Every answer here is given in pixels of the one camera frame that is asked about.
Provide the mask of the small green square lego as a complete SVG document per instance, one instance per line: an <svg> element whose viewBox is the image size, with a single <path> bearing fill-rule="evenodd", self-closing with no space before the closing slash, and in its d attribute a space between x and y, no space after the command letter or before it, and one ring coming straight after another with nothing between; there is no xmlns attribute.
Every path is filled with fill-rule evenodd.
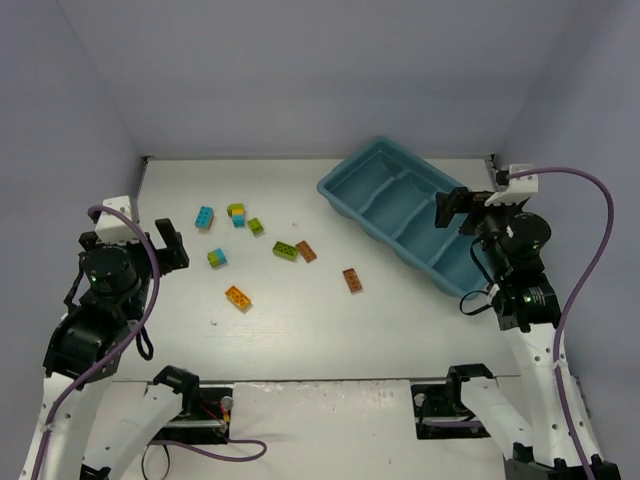
<svg viewBox="0 0 640 480"><path fill-rule="evenodd" d="M247 226L254 236L259 236L264 233L264 227L258 218L249 219Z"/></svg>

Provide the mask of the green rectangular lego brick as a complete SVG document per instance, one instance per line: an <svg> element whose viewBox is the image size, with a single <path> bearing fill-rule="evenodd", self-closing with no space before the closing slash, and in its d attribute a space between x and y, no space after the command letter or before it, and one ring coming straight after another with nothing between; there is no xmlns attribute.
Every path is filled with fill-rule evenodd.
<svg viewBox="0 0 640 480"><path fill-rule="evenodd" d="M297 258L299 250L294 245L277 241L272 248L272 252L274 255L280 258L283 258L289 261L294 261Z"/></svg>

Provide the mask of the brown lego brick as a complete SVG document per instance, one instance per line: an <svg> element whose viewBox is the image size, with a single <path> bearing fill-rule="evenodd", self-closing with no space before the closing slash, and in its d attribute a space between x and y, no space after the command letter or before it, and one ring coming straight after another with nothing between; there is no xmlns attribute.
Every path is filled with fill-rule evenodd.
<svg viewBox="0 0 640 480"><path fill-rule="evenodd" d="M346 269L342 274L351 294L355 294L363 290L361 281L354 268Z"/></svg>
<svg viewBox="0 0 640 480"><path fill-rule="evenodd" d="M306 241L300 241L295 245L295 247L306 263L310 263L317 259L317 254Z"/></svg>

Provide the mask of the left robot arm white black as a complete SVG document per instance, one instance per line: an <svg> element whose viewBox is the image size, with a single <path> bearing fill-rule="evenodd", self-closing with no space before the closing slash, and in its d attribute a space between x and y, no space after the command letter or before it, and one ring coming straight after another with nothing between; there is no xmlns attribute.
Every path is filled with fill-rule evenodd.
<svg viewBox="0 0 640 480"><path fill-rule="evenodd" d="M189 257L168 219L155 226L165 245L124 223L133 239L106 243L94 232L79 242L80 278L88 290L54 330L44 359L41 412L21 471L23 479L119 479L161 429L186 417L200 399L199 378L164 367L140 403L94 448L87 446L98 407L117 372L126 340L144 340L144 321L158 297L158 279L185 269Z"/></svg>

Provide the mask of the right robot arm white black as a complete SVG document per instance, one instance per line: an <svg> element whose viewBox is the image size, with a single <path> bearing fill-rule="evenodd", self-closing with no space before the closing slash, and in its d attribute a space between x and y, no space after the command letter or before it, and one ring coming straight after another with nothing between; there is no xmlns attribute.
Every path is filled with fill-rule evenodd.
<svg viewBox="0 0 640 480"><path fill-rule="evenodd" d="M488 192L465 187L436 196L434 224L457 214L462 235L472 235L487 257L487 305L509 344L520 373L529 415L523 417L494 383L487 367L450 368L452 403L470 410L498 445L508 479L618 479L591 431L562 337L560 307L540 251L551 228L522 204L493 206Z"/></svg>

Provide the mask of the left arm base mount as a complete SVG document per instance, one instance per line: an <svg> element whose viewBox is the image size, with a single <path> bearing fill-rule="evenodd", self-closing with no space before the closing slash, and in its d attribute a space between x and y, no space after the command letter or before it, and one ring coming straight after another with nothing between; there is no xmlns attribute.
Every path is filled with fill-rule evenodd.
<svg viewBox="0 0 640 480"><path fill-rule="evenodd" d="M165 408L165 423L152 437L153 441L170 441L187 445L226 444L231 413L226 397L233 398L228 385L205 385L203 388L180 388L153 384L146 388L143 406L154 410Z"/></svg>

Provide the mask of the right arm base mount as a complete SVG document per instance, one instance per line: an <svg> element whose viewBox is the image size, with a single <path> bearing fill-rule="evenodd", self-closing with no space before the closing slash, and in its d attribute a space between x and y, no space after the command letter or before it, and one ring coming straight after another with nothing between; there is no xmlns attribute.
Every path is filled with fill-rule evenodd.
<svg viewBox="0 0 640 480"><path fill-rule="evenodd" d="M418 440L490 437L470 410L453 403L445 384L412 384L411 397Z"/></svg>

